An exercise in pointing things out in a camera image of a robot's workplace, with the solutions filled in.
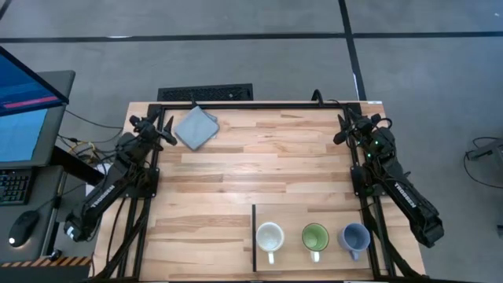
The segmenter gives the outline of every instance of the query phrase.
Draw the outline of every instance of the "wooden tabletop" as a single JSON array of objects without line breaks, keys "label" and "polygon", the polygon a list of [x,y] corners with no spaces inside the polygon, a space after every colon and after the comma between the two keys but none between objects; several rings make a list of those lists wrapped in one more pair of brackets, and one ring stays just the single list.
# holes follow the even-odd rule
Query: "wooden tabletop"
[{"label": "wooden tabletop", "polygon": [[[147,102],[130,103],[125,117],[126,131],[133,129],[127,122],[129,116],[145,116],[148,106]],[[382,104],[365,101],[361,106],[364,115],[384,116]],[[166,117],[173,116],[175,126],[187,112],[168,111]],[[140,280],[372,279],[368,260],[364,265],[358,263],[357,269],[348,266],[337,270],[273,273],[254,273],[252,269],[253,204],[262,211],[279,204],[286,211],[353,212],[348,215],[360,209],[349,174],[349,148],[332,141],[340,130],[336,117],[341,112],[208,110],[218,117],[220,131],[200,150],[194,153],[182,143],[176,146],[163,143],[158,164],[161,179],[150,209]],[[382,201],[391,242],[413,269],[424,274],[419,246],[407,218],[391,199],[383,197]],[[116,201],[103,215],[94,253],[96,272],[105,265],[119,203],[120,200]],[[128,207],[127,200],[119,214],[112,254],[123,240]],[[378,241],[377,249],[382,268],[384,261]],[[135,250],[136,241],[130,249],[127,275],[132,273]]]}]

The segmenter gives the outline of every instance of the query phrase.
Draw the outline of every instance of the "gray floor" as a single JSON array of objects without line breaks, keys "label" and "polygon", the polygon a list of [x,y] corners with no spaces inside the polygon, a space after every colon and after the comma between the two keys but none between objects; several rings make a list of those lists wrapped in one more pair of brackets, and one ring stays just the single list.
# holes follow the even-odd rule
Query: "gray floor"
[{"label": "gray floor", "polygon": [[[503,31],[501,1],[348,0],[347,7],[354,32]],[[14,0],[0,20],[0,38],[312,31],[343,31],[336,0]],[[384,102],[404,168],[444,221],[446,236],[421,249],[427,273],[501,281],[503,240],[495,226],[503,222],[503,190],[470,180],[462,158],[473,138],[503,136],[503,38],[355,45],[367,98]],[[253,83],[256,100],[307,99],[314,88],[327,99],[356,99],[343,39],[4,47],[36,71],[75,70],[69,108],[99,123],[121,125],[130,101],[155,100],[165,86]],[[61,134],[104,140],[114,132],[65,116]],[[487,159],[468,169],[503,184],[493,165]],[[60,237],[57,245],[68,255],[92,251]]]}]

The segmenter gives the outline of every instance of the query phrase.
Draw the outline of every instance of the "black keyboard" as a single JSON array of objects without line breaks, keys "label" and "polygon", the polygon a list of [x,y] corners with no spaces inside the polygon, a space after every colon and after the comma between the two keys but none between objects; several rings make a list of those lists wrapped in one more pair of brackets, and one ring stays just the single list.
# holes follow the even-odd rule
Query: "black keyboard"
[{"label": "black keyboard", "polygon": [[252,101],[250,83],[221,86],[190,86],[161,88],[157,101]]},{"label": "black keyboard", "polygon": [[33,183],[32,169],[0,170],[0,206],[26,204]]}]

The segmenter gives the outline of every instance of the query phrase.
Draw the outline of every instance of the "green mug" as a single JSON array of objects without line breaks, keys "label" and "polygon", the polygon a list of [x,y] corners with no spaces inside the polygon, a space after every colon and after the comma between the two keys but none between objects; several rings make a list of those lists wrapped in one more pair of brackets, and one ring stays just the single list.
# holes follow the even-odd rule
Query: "green mug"
[{"label": "green mug", "polygon": [[329,245],[329,232],[322,225],[311,223],[302,231],[302,242],[310,250],[313,263],[317,263],[320,252]]}]

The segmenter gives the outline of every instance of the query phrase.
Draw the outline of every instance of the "white mug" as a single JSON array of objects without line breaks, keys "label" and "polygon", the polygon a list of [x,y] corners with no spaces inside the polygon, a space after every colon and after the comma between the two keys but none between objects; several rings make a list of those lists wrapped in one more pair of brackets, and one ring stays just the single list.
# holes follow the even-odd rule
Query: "white mug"
[{"label": "white mug", "polygon": [[285,242],[285,233],[281,227],[273,222],[265,222],[258,229],[256,234],[257,244],[269,254],[269,264],[274,264],[274,254]]}]

